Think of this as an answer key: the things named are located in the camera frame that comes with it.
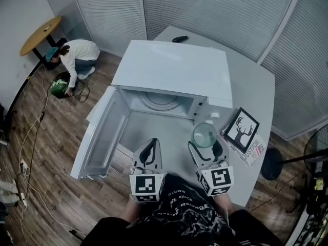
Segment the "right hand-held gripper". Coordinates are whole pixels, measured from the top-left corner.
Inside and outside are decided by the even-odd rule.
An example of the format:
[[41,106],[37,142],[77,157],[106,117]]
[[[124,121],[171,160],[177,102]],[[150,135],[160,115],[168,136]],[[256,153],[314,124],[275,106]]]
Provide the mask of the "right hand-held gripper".
[[227,162],[229,159],[229,148],[222,139],[217,139],[212,146],[214,160],[209,163],[209,158],[204,158],[198,148],[188,142],[188,149],[194,163],[201,166],[197,169],[197,178],[207,196],[226,194],[234,185],[233,167]]

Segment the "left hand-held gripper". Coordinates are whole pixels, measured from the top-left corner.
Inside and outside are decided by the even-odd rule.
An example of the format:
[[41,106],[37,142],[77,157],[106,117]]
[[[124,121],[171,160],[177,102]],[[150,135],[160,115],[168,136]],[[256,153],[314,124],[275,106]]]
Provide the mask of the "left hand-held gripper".
[[134,152],[132,166],[129,176],[132,197],[137,202],[159,202],[165,175],[146,170],[162,167],[157,138],[147,140]]

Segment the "green glass bowl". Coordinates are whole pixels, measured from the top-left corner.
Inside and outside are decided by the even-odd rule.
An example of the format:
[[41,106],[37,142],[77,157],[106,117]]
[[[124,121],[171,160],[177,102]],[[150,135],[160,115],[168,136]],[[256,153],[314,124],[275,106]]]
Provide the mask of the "green glass bowl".
[[209,148],[217,140],[217,131],[212,124],[203,122],[197,125],[192,133],[192,142],[200,148]]

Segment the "white microwave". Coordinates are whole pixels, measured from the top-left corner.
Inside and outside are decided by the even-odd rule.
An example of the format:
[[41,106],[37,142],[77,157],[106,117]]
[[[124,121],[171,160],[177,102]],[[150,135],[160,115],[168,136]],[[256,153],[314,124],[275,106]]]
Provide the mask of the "white microwave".
[[220,131],[232,114],[230,73],[223,51],[133,40],[111,85],[88,115],[71,176],[104,176],[118,145],[134,152],[156,138],[162,168],[192,177],[188,142],[194,128],[211,120]]

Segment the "person's left forearm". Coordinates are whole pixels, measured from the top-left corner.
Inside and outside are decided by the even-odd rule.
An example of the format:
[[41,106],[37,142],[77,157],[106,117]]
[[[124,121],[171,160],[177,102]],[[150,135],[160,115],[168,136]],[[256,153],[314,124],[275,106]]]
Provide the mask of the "person's left forearm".
[[134,200],[129,200],[122,212],[119,215],[120,219],[127,221],[128,223],[135,222],[140,215],[142,204]]

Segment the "person's right forearm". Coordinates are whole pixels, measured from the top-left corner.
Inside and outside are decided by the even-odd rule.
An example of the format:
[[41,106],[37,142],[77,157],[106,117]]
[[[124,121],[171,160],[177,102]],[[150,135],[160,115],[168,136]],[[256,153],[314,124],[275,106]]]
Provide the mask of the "person's right forearm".
[[235,207],[233,206],[228,193],[214,196],[213,199],[216,203],[216,208],[218,212],[222,216],[227,217],[235,212]]

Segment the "black framed deer picture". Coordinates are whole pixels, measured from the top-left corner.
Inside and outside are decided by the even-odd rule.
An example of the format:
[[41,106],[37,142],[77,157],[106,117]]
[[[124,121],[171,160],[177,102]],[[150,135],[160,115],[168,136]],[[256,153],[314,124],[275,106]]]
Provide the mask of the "black framed deer picture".
[[250,147],[260,123],[242,107],[223,133],[223,137],[243,154]]

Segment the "white magazine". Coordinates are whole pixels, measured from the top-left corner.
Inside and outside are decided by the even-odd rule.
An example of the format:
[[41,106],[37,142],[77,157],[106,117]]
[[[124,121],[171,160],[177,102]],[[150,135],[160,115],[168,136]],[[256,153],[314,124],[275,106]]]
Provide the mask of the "white magazine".
[[245,153],[242,153],[238,148],[236,148],[232,143],[230,143],[225,137],[223,137],[224,142],[232,149],[232,151],[240,157],[247,167],[251,167],[257,159],[265,153],[267,145],[261,138],[259,133],[256,133],[250,146]]

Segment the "black standing fan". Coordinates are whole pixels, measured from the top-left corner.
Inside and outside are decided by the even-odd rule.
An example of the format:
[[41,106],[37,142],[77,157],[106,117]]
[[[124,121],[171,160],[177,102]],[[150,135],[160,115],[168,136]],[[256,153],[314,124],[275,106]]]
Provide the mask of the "black standing fan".
[[303,161],[307,170],[317,162],[328,161],[328,124],[317,130],[305,145],[303,155],[292,159],[284,159],[278,149],[267,149],[261,174],[266,180],[275,180],[279,177],[284,165]]

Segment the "person's black printed clothing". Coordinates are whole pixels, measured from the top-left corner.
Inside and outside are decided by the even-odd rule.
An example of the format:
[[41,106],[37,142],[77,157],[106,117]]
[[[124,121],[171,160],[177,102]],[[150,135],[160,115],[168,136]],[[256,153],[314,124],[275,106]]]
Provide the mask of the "person's black printed clothing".
[[141,204],[135,222],[102,218],[80,246],[283,246],[247,210],[224,217],[213,197],[179,176],[166,175],[159,202]]

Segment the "grey table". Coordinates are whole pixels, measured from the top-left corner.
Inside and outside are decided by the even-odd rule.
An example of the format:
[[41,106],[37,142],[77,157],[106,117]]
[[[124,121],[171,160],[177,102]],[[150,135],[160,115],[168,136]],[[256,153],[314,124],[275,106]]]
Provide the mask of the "grey table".
[[[192,32],[168,26],[156,40],[170,42],[187,35],[191,45],[213,47],[226,52],[230,71],[234,108],[243,108],[259,123],[258,133],[265,144],[269,141],[275,96],[274,75],[238,52]],[[196,168],[188,150],[194,123],[189,119],[132,112],[120,144],[136,151],[147,140],[156,137],[160,141],[162,167],[169,173],[180,175],[198,186]],[[234,185],[229,195],[234,204],[246,206],[256,184],[264,156],[252,166],[246,166],[234,151],[229,151],[229,164],[233,167]]]

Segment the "black metal stand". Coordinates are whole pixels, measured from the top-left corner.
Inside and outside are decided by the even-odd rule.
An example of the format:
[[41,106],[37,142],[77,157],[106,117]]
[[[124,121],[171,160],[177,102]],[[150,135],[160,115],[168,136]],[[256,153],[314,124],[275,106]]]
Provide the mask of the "black metal stand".
[[84,235],[82,236],[82,232],[79,232],[77,230],[69,230],[69,233],[80,241],[84,240]]

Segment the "round wooden table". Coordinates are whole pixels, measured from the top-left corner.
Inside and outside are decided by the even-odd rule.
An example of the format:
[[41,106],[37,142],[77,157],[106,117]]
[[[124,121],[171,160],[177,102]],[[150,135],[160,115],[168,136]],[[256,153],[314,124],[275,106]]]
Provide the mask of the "round wooden table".
[[[59,26],[61,19],[61,16],[54,17],[39,27],[22,46],[19,52],[20,56],[25,56],[32,51],[48,70],[55,69],[59,63],[48,62],[46,58],[39,53],[36,47],[44,40],[46,40],[51,47],[58,47],[58,43],[54,41],[51,34]],[[49,25],[52,25],[52,27],[47,32],[44,32],[43,30]]]

